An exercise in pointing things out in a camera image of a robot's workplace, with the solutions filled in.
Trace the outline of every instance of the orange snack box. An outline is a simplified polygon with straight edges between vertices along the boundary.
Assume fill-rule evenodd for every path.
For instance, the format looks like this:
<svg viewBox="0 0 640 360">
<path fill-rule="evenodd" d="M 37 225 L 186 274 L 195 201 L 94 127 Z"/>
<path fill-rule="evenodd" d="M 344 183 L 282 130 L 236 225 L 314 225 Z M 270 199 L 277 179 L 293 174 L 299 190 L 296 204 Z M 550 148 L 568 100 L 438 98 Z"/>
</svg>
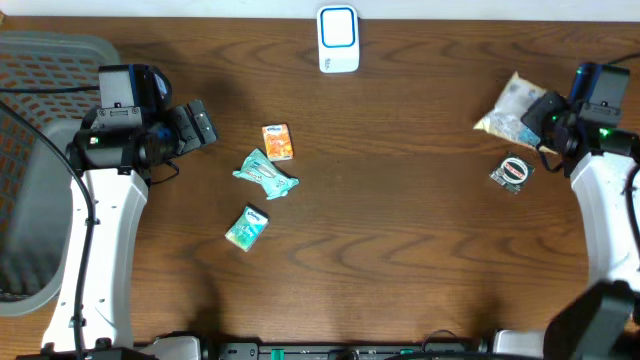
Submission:
<svg viewBox="0 0 640 360">
<path fill-rule="evenodd" d="M 287 124 L 264 126 L 262 136 L 269 160 L 280 161 L 293 158 L 293 147 Z"/>
</svg>

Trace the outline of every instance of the white device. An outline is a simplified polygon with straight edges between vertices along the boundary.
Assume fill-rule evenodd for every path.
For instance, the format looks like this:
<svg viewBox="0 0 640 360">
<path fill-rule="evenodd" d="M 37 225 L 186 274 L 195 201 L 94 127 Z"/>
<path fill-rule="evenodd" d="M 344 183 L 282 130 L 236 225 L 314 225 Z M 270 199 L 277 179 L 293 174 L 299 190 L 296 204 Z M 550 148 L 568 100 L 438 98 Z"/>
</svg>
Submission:
<svg viewBox="0 0 640 360">
<path fill-rule="evenodd" d="M 360 64 L 358 13 L 349 5 L 318 10 L 318 57 L 324 73 L 352 72 Z"/>
</svg>

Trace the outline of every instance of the white wall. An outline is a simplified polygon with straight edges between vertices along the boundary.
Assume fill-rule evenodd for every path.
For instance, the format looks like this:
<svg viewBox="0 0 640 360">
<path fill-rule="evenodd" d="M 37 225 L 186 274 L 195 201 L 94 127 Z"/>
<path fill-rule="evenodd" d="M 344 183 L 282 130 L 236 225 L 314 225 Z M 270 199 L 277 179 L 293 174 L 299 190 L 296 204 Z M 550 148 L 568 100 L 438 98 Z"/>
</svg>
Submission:
<svg viewBox="0 0 640 360">
<path fill-rule="evenodd" d="M 314 18 L 338 1 L 0 0 L 7 15 Z M 351 0 L 364 19 L 640 21 L 638 0 Z"/>
</svg>

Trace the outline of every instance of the candy wrapper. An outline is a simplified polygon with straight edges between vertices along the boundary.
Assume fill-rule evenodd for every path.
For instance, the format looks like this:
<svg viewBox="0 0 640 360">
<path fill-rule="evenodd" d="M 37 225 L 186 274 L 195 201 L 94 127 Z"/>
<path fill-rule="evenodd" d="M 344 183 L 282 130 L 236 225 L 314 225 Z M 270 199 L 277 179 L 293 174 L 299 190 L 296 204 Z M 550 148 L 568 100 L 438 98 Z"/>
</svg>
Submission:
<svg viewBox="0 0 640 360">
<path fill-rule="evenodd" d="M 507 86 L 502 90 L 493 110 L 478 121 L 473 128 L 484 130 L 519 145 L 535 148 L 540 143 L 540 137 L 524 125 L 520 118 L 545 93 L 545 89 L 520 78 L 518 73 L 514 73 Z"/>
<path fill-rule="evenodd" d="M 247 206 L 224 237 L 242 250 L 249 251 L 268 224 L 269 219 Z"/>
<path fill-rule="evenodd" d="M 284 176 L 259 149 L 253 150 L 233 176 L 262 185 L 267 200 L 287 196 L 289 190 L 300 183 L 296 178 Z"/>
</svg>

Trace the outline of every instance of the small box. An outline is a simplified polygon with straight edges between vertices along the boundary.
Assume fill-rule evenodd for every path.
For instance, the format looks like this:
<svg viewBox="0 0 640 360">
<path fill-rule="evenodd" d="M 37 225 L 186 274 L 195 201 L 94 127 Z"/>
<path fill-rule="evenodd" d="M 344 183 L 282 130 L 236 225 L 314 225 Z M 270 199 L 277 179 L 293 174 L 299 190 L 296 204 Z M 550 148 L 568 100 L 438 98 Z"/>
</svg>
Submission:
<svg viewBox="0 0 640 360">
<path fill-rule="evenodd" d="M 287 124 L 269 125 L 262 128 L 264 145 L 270 161 L 289 160 L 293 158 L 293 146 Z"/>
<path fill-rule="evenodd" d="M 249 251 L 268 224 L 269 219 L 266 216 L 247 206 L 240 219 L 233 224 L 224 237 L 246 252 Z"/>
<path fill-rule="evenodd" d="M 500 165 L 489 176 L 505 189 L 517 194 L 529 180 L 533 170 L 533 166 L 526 161 L 512 153 L 507 153 Z"/>
</svg>

